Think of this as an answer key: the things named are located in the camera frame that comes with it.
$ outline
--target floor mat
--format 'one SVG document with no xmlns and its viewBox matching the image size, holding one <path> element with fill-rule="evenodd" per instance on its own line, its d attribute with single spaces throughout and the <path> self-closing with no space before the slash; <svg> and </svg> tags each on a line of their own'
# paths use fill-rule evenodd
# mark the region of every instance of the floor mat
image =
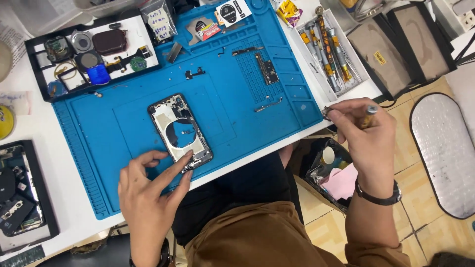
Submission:
<svg viewBox="0 0 475 267">
<path fill-rule="evenodd" d="M 458 219 L 475 214 L 475 148 L 458 104 L 441 93 L 423 96 L 409 121 L 439 206 Z"/>
</svg>

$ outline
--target white table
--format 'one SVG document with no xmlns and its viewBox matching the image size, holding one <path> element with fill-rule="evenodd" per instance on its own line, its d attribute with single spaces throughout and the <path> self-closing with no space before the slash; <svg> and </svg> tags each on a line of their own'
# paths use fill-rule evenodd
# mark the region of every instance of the white table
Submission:
<svg viewBox="0 0 475 267">
<path fill-rule="evenodd" d="M 299 8 L 304 10 L 302 21 L 313 16 L 313 11 L 319 6 L 319 1 L 299 0 Z M 283 24 L 284 32 L 289 39 L 290 46 L 304 73 L 305 79 L 318 103 L 323 108 L 329 100 L 320 88 L 311 70 L 295 44 L 288 37 L 289 29 Z M 110 216 L 104 220 L 97 220 L 86 195 L 83 183 L 76 169 L 69 147 L 63 136 L 56 115 L 50 103 L 44 102 L 39 92 L 33 71 L 27 57 L 19 62 L 14 71 L 5 81 L 0 83 L 1 91 L 32 91 L 31 115 L 17 116 L 16 127 L 13 133 L 1 144 L 10 143 L 21 139 L 32 139 L 38 156 L 49 197 L 59 225 L 60 234 L 53 239 L 41 243 L 45 255 L 71 247 L 73 244 L 84 240 L 98 232 L 108 229 L 124 221 L 122 214 Z M 359 97 L 375 98 L 381 92 L 372 81 L 368 81 L 346 93 L 341 100 Z M 252 155 L 238 160 L 226 167 L 210 173 L 191 183 L 191 188 L 203 185 L 227 172 L 230 172 L 248 162 L 254 161 L 264 155 L 276 151 L 288 144 L 296 142 L 314 132 L 317 132 L 331 123 L 323 121 L 306 130 L 296 133 Z M 0 257 L 3 261 L 19 252 Z"/>
</svg>

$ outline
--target wristwatch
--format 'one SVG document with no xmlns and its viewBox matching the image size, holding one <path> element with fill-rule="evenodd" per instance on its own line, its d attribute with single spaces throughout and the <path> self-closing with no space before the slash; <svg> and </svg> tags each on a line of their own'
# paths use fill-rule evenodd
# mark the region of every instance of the wristwatch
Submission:
<svg viewBox="0 0 475 267">
<path fill-rule="evenodd" d="M 161 251 L 160 251 L 160 261 L 157 265 L 157 267 L 168 267 L 170 265 L 171 259 L 170 259 L 170 246 L 168 244 L 168 239 L 165 238 L 163 241 L 163 245 L 161 246 Z M 130 255 L 129 258 L 129 266 L 130 267 L 136 267 L 135 264 L 132 261 L 132 255 Z"/>
<path fill-rule="evenodd" d="M 382 205 L 382 206 L 394 205 L 402 199 L 401 189 L 399 189 L 398 182 L 396 182 L 396 180 L 394 180 L 394 188 L 393 188 L 392 196 L 387 199 L 379 199 L 379 198 L 373 197 L 369 195 L 368 193 L 364 192 L 363 190 L 361 190 L 361 186 L 358 183 L 358 177 L 356 177 L 356 181 L 355 181 L 355 191 L 360 198 L 364 198 L 369 202 Z"/>
</svg>

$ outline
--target yellow roll of tape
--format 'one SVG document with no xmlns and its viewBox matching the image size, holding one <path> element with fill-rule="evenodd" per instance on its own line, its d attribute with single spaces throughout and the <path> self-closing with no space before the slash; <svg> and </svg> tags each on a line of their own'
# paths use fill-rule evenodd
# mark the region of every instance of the yellow roll of tape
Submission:
<svg viewBox="0 0 475 267">
<path fill-rule="evenodd" d="M 0 105 L 0 140 L 7 137 L 15 126 L 15 115 L 6 106 Z"/>
</svg>

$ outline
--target person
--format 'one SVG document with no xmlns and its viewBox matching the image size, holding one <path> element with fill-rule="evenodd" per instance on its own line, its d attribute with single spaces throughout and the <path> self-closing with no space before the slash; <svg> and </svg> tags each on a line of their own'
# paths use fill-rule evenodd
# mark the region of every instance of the person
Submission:
<svg viewBox="0 0 475 267">
<path fill-rule="evenodd" d="M 361 189 L 380 199 L 393 195 L 396 120 L 379 107 L 372 126 L 360 130 L 368 98 L 330 106 L 328 117 L 338 127 L 338 142 L 348 141 Z M 189 266 L 278 267 L 344 264 L 314 246 L 305 232 L 293 176 L 285 167 L 292 147 L 285 147 L 189 191 L 192 171 L 178 187 L 162 190 L 185 166 L 188 152 L 153 181 L 145 167 L 155 167 L 167 153 L 150 151 L 120 172 L 118 193 L 129 225 L 131 261 L 156 267 L 170 227 L 185 247 Z M 402 253 L 392 206 L 372 203 L 354 193 L 346 216 L 345 255 L 362 267 L 408 267 Z"/>
</svg>

